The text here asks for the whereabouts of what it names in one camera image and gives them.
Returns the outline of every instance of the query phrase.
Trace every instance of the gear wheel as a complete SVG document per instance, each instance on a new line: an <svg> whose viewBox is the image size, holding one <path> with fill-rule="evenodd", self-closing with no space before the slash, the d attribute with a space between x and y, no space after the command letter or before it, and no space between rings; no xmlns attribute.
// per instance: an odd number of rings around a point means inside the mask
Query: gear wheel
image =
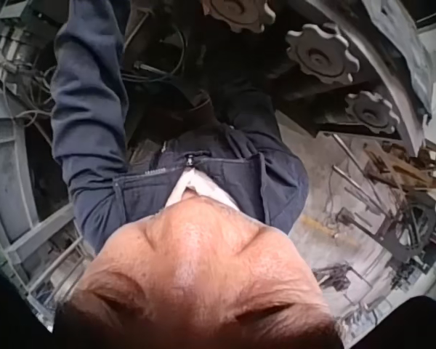
<svg viewBox="0 0 436 349"><path fill-rule="evenodd" d="M392 103L379 93L362 91L346 97L346 113L367 126L373 133L393 133L399 117L392 110Z"/></svg>
<svg viewBox="0 0 436 349"><path fill-rule="evenodd" d="M202 6L205 15L224 20L236 33L244 28L261 33L276 18L267 0L202 0Z"/></svg>
<svg viewBox="0 0 436 349"><path fill-rule="evenodd" d="M349 51L349 42L335 24L326 23L323 29L306 24L302 31L289 31L286 41L291 45L289 58L304 73L318 77L325 84L351 84L352 74L360 69L360 62Z"/></svg>

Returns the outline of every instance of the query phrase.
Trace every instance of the zipper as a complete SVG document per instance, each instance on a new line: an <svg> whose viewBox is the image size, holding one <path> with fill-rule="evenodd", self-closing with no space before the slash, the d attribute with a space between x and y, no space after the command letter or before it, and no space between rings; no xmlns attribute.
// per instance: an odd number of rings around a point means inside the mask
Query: zipper
<svg viewBox="0 0 436 349"><path fill-rule="evenodd" d="M163 167L161 169L153 169L150 171L146 171L142 174L127 174L124 176L120 176L116 179L121 179L121 180L128 180L128 181L132 181L132 180L138 180L140 178L144 178L144 177L151 177L151 176L155 176L155 175L162 175L165 173L170 173L170 172L174 172L177 169L180 169L181 166L176 166L176 167L172 167L170 169L167 169L166 167Z"/></svg>
<svg viewBox="0 0 436 349"><path fill-rule="evenodd" d="M192 155L188 155L187 156L187 162L186 162L186 165L187 166L189 166L189 167L191 167L192 165L193 165L193 156Z"/></svg>

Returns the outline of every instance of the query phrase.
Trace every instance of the closed eye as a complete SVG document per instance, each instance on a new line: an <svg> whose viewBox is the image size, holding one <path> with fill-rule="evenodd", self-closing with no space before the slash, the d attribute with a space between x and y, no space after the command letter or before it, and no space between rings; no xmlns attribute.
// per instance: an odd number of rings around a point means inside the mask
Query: closed eye
<svg viewBox="0 0 436 349"><path fill-rule="evenodd" d="M235 317L236 321L245 325L254 323L256 321L263 320L270 316L273 316L277 313L280 313L283 310L289 309L293 304L282 304L282 305L274 305L268 308L258 309L258 310L250 310L246 311L243 314L240 314Z"/></svg>

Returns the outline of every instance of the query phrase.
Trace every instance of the metal pipe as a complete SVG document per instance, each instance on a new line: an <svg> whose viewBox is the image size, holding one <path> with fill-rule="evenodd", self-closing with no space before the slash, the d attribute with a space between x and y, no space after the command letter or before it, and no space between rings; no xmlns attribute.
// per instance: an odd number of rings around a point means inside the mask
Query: metal pipe
<svg viewBox="0 0 436 349"><path fill-rule="evenodd" d="M338 166L334 166L333 165L333 170L335 171L335 173L337 173L339 176L341 176L342 178L344 178L347 182L349 182L351 185L353 185L355 188L357 188L359 191L362 192L363 195L365 195L367 198L369 198L371 200L371 203L379 210L381 211L383 214L385 214L387 217L389 217L389 213L386 212L381 205L379 205L375 200L373 200L369 194L367 192L365 192L365 190L357 183L355 182L351 177L349 177L349 175L347 173L345 173L344 171L342 171L340 168L338 168Z"/></svg>
<svg viewBox="0 0 436 349"><path fill-rule="evenodd" d="M347 146L346 143L344 143L344 141L341 139L340 136L332 134L334 140L336 141L337 144L339 144L339 146L342 148L342 150L347 154L347 156L349 156L349 159L352 160L352 162L354 163L354 165L358 168L358 170L360 171L360 173L364 176L364 178L367 179L368 184L371 186L371 190L373 191L373 193L375 194L376 200L379 202L379 204L381 204L383 207L387 207L384 202L381 200L381 198L379 197L378 192L376 191L376 188L374 186L374 184L366 177L365 174L365 170L363 169L362 165L360 164L360 162L358 162L357 158L355 158L354 153L349 149L349 147Z"/></svg>
<svg viewBox="0 0 436 349"><path fill-rule="evenodd" d="M44 305L47 305L50 300L52 300L55 295L58 293L58 291L61 290L63 284L70 278L71 275L73 275L74 271L77 269L78 266L80 266L82 264L82 262L84 261L84 256L80 257L75 265L71 268L71 270L68 272L68 274L65 275L65 277L62 279L62 281L60 281L58 283L58 285L53 289L52 293L48 296L48 298L45 300Z"/></svg>
<svg viewBox="0 0 436 349"><path fill-rule="evenodd" d="M69 246L53 263L34 281L34 283L29 287L28 292L31 293L34 291L46 278L48 278L57 268L58 266L73 252L76 247L81 243L82 236L77 238L71 246Z"/></svg>

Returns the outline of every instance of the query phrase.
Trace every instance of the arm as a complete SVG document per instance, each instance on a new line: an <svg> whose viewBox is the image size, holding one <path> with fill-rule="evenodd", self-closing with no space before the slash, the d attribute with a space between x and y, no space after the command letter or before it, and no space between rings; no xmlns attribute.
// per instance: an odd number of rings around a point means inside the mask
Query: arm
<svg viewBox="0 0 436 349"><path fill-rule="evenodd" d="M52 128L54 158L74 204L84 238L98 252L124 221L112 179L126 172L121 80L129 0L71 0L68 22L55 40L57 70Z"/></svg>

